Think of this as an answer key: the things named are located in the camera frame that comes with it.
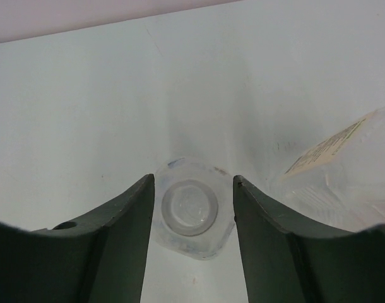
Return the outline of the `large clear bottle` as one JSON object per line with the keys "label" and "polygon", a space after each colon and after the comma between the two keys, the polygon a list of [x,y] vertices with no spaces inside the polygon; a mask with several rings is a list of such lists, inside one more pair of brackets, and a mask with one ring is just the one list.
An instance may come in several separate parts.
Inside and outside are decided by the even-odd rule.
{"label": "large clear bottle", "polygon": [[385,223],[385,107],[303,152],[274,178],[270,195],[344,230]]}

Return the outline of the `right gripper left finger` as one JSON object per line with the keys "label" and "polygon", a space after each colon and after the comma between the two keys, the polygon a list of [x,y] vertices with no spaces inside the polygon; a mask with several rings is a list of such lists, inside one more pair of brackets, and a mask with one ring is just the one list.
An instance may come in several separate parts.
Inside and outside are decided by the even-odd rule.
{"label": "right gripper left finger", "polygon": [[139,302],[154,199],[148,174],[53,229],[0,222],[0,302]]}

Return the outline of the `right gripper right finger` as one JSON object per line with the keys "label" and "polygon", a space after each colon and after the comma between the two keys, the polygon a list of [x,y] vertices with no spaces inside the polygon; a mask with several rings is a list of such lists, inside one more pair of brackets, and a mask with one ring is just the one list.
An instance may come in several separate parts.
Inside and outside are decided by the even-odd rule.
{"label": "right gripper right finger", "polygon": [[325,225],[241,175],[233,205],[249,302],[385,302],[385,224]]}

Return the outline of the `clear bottle blue cap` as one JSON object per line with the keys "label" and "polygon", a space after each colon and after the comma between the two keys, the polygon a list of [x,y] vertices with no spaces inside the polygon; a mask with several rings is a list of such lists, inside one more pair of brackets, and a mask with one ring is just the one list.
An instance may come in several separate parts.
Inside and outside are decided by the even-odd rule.
{"label": "clear bottle blue cap", "polygon": [[189,157],[155,172],[153,239],[193,259],[217,257],[234,228],[233,177]]}

